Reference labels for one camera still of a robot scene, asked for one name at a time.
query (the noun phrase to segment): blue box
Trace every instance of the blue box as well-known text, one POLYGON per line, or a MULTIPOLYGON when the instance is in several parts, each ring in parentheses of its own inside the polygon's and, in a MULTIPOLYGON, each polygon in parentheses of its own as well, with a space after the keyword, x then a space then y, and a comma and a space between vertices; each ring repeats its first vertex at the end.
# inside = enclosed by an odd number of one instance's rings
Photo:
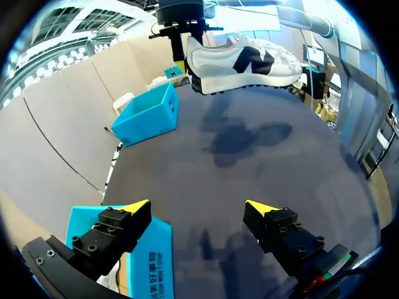
MULTIPOLYGON (((112 206, 118 209, 124 206, 112 206)), ((74 206, 70 213, 67 229, 66 246, 72 249, 72 236, 83 235, 99 221, 98 214, 104 206, 74 206)), ((126 253, 127 290, 131 298, 151 298, 151 281, 149 280, 150 254, 156 254, 157 271, 163 272, 163 294, 165 299, 174 299, 173 259, 172 259, 172 226, 152 217, 150 225, 140 237, 132 253, 126 253)))
POLYGON ((172 83, 134 98, 111 129, 124 146, 173 131, 177 126, 179 97, 172 83))

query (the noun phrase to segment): black logo on sneaker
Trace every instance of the black logo on sneaker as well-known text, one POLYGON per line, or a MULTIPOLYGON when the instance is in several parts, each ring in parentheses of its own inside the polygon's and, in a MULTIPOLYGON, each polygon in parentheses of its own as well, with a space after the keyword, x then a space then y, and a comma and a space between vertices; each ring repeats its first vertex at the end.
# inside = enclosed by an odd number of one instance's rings
POLYGON ((270 73, 274 58, 266 52, 263 60, 261 59, 261 53, 254 48, 244 47, 243 51, 239 55, 233 69, 237 73, 241 74, 245 72, 248 65, 251 64, 253 74, 267 75, 270 73))

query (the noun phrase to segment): shoe sole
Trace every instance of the shoe sole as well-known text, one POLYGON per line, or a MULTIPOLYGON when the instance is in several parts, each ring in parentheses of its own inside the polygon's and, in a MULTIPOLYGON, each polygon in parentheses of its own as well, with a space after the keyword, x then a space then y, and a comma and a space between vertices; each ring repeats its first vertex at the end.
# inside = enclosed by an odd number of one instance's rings
POLYGON ((290 77, 270 77, 260 74, 234 74, 224 77, 199 78, 191 70, 187 62, 186 69, 188 74, 191 75, 191 86, 193 90, 203 95, 215 95, 217 93, 224 93, 228 90, 253 86, 287 89, 300 78, 300 74, 290 77))

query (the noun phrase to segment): sneaker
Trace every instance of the sneaker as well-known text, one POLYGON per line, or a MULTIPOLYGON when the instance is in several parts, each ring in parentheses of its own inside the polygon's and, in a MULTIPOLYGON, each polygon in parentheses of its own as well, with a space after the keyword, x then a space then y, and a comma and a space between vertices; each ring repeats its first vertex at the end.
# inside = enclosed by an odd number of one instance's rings
POLYGON ((299 61, 285 48, 238 34, 213 48, 189 37, 186 63, 194 90, 205 95, 248 85, 286 87, 302 73, 299 61))

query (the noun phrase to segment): beige partition wall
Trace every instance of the beige partition wall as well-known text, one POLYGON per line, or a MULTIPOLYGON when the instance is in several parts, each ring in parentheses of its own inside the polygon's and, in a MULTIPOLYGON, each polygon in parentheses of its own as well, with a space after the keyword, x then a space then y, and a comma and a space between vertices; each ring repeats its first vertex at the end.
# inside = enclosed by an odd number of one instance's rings
MULTIPOLYGON (((126 41, 147 85, 151 84, 153 79, 165 76, 165 69, 174 65, 169 38, 149 39, 148 36, 149 33, 146 33, 126 41)), ((186 53, 188 36, 190 35, 181 35, 184 53, 186 53)), ((209 47, 211 42, 213 42, 211 34, 203 36, 205 47, 209 47)))
POLYGON ((72 206, 99 205, 101 194, 49 146, 22 95, 0 110, 0 128, 0 189, 28 218, 64 238, 72 206))
POLYGON ((22 92, 37 125, 85 180, 104 190, 119 140, 104 130, 117 115, 90 61, 52 74, 22 92))
POLYGON ((138 62, 126 42, 105 49, 91 60, 114 101, 128 92, 137 96, 147 91, 138 62))

